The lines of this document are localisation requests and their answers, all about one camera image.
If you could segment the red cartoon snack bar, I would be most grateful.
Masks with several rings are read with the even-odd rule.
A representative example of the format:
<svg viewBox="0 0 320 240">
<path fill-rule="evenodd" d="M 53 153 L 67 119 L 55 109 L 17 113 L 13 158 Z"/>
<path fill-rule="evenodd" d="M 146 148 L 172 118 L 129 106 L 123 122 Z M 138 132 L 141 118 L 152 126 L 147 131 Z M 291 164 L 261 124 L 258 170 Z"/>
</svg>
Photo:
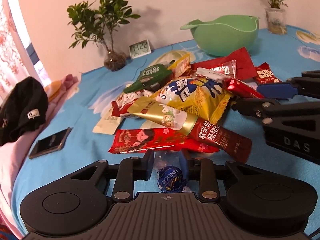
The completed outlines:
<svg viewBox="0 0 320 240">
<path fill-rule="evenodd" d="M 154 151 L 180 151 L 215 153 L 219 149 L 196 141 L 169 128 L 120 129 L 116 131 L 109 149 L 113 154 L 142 153 Z"/>
</svg>

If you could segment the blue Lindor chocolate ball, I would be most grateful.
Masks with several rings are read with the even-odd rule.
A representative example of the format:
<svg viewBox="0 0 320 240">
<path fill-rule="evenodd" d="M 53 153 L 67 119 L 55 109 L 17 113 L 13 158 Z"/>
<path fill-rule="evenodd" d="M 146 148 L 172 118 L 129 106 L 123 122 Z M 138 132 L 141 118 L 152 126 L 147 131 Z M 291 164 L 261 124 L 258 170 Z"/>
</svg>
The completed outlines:
<svg viewBox="0 0 320 240">
<path fill-rule="evenodd" d="M 183 175 L 179 152 L 157 151 L 153 163 L 157 186 L 164 193 L 190 192 L 188 181 Z"/>
</svg>

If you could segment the small red candy packet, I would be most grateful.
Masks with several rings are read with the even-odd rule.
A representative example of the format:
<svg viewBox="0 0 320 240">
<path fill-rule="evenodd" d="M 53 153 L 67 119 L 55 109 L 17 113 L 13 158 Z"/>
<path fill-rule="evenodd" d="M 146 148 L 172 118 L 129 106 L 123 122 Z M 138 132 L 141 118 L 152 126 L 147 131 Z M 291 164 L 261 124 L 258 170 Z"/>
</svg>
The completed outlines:
<svg viewBox="0 0 320 240">
<path fill-rule="evenodd" d="M 269 83 L 281 83 L 281 80 L 275 77 L 268 63 L 264 62 L 259 67 L 255 68 L 256 76 L 253 80 L 259 84 L 269 84 Z"/>
</svg>

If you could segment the blue floral tablecloth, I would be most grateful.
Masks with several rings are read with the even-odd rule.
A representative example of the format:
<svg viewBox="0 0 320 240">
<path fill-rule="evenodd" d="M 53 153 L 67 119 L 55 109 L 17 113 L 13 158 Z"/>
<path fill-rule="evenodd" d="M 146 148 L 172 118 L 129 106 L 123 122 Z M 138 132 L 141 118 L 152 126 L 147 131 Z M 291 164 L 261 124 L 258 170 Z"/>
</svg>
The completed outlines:
<svg viewBox="0 0 320 240">
<path fill-rule="evenodd" d="M 209 59 L 195 41 L 190 40 L 156 49 L 149 55 L 130 61 L 117 72 L 101 67 L 82 75 L 79 90 L 63 104 L 47 128 L 39 134 L 39 139 L 42 139 L 70 127 L 72 130 L 64 148 L 35 159 L 26 159 L 16 177 L 9 213 L 19 237 L 27 234 L 20 217 L 20 204 L 28 193 L 97 160 L 105 159 L 111 164 L 117 164 L 124 158 L 122 154 L 111 154 L 108 151 L 113 142 L 111 135 L 93 132 L 105 107 L 106 93 L 123 83 L 135 81 L 141 70 L 172 50 L 189 51 L 195 55 L 196 62 Z M 280 80 L 319 69 L 319 42 L 298 37 L 295 27 L 289 27 L 286 35 L 259 30 L 258 38 L 249 53 L 255 66 L 268 63 Z M 267 146 L 263 128 L 257 119 L 228 111 L 223 127 L 252 140 L 249 165 L 297 178 L 319 188 L 319 166 Z"/>
</svg>

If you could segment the white pink stick sachet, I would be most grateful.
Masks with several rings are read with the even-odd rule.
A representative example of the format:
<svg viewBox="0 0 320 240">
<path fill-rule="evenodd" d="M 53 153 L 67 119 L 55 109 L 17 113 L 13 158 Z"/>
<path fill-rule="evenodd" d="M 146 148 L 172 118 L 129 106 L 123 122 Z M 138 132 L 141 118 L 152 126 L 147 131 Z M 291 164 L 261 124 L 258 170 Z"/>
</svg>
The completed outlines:
<svg viewBox="0 0 320 240">
<path fill-rule="evenodd" d="M 223 82 L 225 80 L 230 79 L 231 77 L 210 69 L 206 69 L 206 68 L 197 68 L 196 70 L 196 75 L 198 76 L 205 76 L 209 79 L 212 79 L 216 82 Z"/>
</svg>

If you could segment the clear red small packet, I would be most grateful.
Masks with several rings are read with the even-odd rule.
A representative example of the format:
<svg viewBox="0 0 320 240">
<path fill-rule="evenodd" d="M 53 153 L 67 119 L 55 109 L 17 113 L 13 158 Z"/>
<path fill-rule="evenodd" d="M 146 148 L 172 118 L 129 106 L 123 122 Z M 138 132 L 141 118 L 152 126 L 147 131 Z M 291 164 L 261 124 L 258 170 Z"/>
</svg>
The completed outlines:
<svg viewBox="0 0 320 240">
<path fill-rule="evenodd" d="M 211 67 L 210 70 L 218 72 L 220 74 L 225 74 L 231 77 L 236 77 L 237 65 L 236 60 L 231 60 L 218 66 Z"/>
</svg>

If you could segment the gold red drink sachet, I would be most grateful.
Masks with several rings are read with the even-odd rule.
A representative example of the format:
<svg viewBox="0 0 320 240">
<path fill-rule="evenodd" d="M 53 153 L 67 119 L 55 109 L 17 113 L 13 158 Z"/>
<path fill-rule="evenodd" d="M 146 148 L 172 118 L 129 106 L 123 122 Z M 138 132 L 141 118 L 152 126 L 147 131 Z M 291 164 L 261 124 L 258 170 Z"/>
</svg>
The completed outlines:
<svg viewBox="0 0 320 240">
<path fill-rule="evenodd" d="M 128 112 L 175 130 L 201 143 L 218 147 L 240 163 L 246 163 L 249 158 L 252 148 L 251 139 L 219 125 L 211 124 L 194 114 L 145 96 L 134 101 L 128 108 Z"/>
</svg>

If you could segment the floral curtain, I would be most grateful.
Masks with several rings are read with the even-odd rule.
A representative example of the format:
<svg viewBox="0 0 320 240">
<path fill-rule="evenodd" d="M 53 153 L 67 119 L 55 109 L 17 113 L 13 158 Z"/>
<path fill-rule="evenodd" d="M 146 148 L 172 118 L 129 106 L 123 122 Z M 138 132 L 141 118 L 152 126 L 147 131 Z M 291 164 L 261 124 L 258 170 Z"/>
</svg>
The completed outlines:
<svg viewBox="0 0 320 240">
<path fill-rule="evenodd" d="M 41 62 L 33 63 L 18 34 L 8 0 L 1 0 L 1 101 L 14 86 L 32 76 L 45 87 L 51 79 Z"/>
</svg>

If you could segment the red white snack packet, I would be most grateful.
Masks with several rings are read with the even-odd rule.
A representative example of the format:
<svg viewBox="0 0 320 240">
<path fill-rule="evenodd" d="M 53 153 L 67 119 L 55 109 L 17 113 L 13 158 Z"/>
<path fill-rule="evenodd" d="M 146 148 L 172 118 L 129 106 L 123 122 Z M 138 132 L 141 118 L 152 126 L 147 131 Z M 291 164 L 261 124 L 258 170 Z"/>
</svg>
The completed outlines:
<svg viewBox="0 0 320 240">
<path fill-rule="evenodd" d="M 148 90 L 140 90 L 131 93 L 121 93 L 120 96 L 111 102 L 113 107 L 112 116 L 120 118 L 137 118 L 137 116 L 132 115 L 128 112 L 129 107 L 140 97 L 146 96 L 150 97 L 154 92 Z"/>
</svg>

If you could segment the black smartphone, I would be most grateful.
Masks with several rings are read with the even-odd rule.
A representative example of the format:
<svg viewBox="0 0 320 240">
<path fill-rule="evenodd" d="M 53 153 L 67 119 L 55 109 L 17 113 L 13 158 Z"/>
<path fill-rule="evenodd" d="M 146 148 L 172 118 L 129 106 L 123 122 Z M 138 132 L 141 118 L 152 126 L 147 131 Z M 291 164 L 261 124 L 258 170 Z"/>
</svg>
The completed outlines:
<svg viewBox="0 0 320 240">
<path fill-rule="evenodd" d="M 63 149 L 67 137 L 69 136 L 71 131 L 72 128 L 68 127 L 67 129 L 38 140 L 28 156 L 29 159 L 34 159 L 42 155 L 46 155 Z"/>
</svg>

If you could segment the long red snack bar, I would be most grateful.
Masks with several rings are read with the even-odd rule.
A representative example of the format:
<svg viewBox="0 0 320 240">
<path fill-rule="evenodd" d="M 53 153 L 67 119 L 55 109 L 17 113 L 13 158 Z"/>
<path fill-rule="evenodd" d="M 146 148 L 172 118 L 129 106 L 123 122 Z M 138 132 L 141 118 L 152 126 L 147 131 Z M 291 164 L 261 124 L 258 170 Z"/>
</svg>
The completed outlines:
<svg viewBox="0 0 320 240">
<path fill-rule="evenodd" d="M 240 97 L 240 98 L 257 98 L 263 99 L 264 96 L 253 89 L 251 86 L 247 85 L 246 83 L 231 78 L 225 81 L 226 89 L 231 92 L 232 94 Z"/>
</svg>

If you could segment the green snack packet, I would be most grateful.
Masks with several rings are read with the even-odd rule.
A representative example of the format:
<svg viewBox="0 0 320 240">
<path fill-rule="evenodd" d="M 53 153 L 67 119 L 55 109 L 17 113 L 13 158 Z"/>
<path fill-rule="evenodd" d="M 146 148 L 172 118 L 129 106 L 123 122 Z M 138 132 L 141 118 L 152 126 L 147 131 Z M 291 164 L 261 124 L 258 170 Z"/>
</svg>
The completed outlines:
<svg viewBox="0 0 320 240">
<path fill-rule="evenodd" d="M 124 93 L 133 93 L 140 90 L 156 92 L 168 81 L 172 70 L 163 64 L 149 66 L 140 72 L 136 81 L 124 89 Z"/>
</svg>

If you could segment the black cap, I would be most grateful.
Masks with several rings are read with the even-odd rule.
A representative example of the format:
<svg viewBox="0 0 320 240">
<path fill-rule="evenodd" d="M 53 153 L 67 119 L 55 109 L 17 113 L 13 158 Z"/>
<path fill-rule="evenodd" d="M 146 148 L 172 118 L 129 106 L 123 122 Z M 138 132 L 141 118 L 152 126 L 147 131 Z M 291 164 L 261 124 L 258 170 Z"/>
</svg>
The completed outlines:
<svg viewBox="0 0 320 240">
<path fill-rule="evenodd" d="M 17 83 L 1 107 L 1 145 L 39 129 L 47 109 L 48 96 L 39 81 L 29 76 Z"/>
</svg>

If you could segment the yellow blue snack bag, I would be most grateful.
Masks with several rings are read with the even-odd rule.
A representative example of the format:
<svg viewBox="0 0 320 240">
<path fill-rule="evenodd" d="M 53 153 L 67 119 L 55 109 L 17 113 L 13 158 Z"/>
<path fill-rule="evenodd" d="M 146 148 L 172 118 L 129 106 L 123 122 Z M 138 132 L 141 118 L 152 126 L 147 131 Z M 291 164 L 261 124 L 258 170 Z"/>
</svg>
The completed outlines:
<svg viewBox="0 0 320 240">
<path fill-rule="evenodd" d="M 179 77 L 152 95 L 160 103 L 195 114 L 212 124 L 222 118 L 231 97 L 220 83 L 204 76 Z"/>
</svg>

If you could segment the large red envelope packet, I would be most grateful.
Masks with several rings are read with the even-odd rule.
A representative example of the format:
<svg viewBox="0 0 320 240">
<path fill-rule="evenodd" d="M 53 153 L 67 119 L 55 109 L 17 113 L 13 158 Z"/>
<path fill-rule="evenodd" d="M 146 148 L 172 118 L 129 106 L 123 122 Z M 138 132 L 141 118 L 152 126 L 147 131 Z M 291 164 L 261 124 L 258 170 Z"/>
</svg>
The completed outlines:
<svg viewBox="0 0 320 240">
<path fill-rule="evenodd" d="M 245 47 L 233 51 L 231 54 L 225 57 L 219 57 L 210 59 L 207 61 L 197 62 L 191 64 L 192 70 L 197 68 L 214 68 L 223 63 L 235 60 L 236 61 L 236 78 L 239 80 L 249 80 L 256 77 L 257 72 L 255 66 L 251 60 L 251 57 Z"/>
</svg>

